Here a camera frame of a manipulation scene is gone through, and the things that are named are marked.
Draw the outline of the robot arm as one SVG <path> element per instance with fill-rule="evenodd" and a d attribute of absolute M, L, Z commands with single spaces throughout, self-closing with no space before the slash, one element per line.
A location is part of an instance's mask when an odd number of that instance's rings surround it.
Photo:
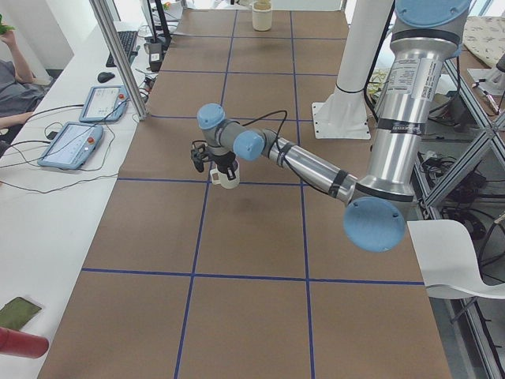
<path fill-rule="evenodd" d="M 192 144 L 195 168 L 208 162 L 215 184 L 233 189 L 239 183 L 238 162 L 266 157 L 291 170 L 305 184 L 346 205 L 343 228 L 363 250 L 383 252 L 405 234 L 413 203 L 410 184 L 425 124 L 443 64 L 456 57 L 470 3 L 467 1 L 359 1 L 354 10 L 335 90 L 314 103 L 318 138 L 372 139 L 366 174 L 356 178 L 304 150 L 271 129 L 228 119 L 209 103 L 196 118 L 203 138 Z M 365 90 L 386 32 L 395 60 L 381 97 L 374 132 L 366 125 Z"/>

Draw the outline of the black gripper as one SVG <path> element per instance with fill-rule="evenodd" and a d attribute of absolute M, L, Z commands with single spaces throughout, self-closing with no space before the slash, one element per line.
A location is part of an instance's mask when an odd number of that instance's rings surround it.
<path fill-rule="evenodd" d="M 222 174 L 237 172 L 236 155 L 233 152 L 227 150 L 221 152 L 220 147 L 210 146 L 204 140 L 194 140 L 190 154 L 194 167 L 200 173 L 204 171 L 204 165 L 210 162 L 216 163 L 218 172 Z"/>

